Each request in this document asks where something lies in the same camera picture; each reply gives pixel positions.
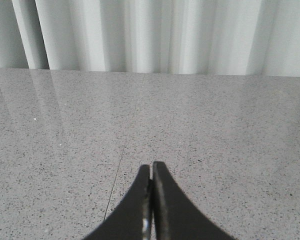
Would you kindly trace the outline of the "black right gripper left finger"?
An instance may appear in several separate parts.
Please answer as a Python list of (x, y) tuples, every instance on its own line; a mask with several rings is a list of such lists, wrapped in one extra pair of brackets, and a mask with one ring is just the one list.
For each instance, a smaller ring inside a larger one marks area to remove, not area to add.
[(151, 238), (150, 166), (141, 165), (134, 182), (114, 211), (86, 240), (149, 240)]

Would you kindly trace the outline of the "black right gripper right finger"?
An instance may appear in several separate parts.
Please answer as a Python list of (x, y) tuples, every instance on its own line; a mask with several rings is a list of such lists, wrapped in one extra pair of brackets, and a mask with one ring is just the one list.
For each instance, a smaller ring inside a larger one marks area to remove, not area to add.
[(166, 164), (152, 166), (153, 213), (158, 240), (232, 240), (188, 199)]

